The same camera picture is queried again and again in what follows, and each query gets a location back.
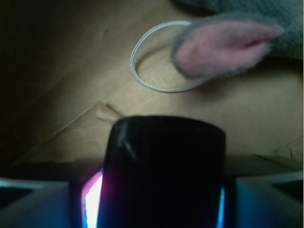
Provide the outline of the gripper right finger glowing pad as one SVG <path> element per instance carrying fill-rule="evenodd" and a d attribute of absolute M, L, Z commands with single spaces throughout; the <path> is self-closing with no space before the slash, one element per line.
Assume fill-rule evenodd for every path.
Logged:
<path fill-rule="evenodd" d="M 238 177 L 221 191 L 219 228 L 302 228 L 303 173 Z"/>

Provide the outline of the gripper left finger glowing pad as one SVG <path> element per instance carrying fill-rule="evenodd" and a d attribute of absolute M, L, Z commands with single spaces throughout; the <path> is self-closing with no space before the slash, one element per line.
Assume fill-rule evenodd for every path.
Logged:
<path fill-rule="evenodd" d="M 83 184 L 68 181 L 0 180 L 2 228 L 96 228 L 103 175 Z"/>

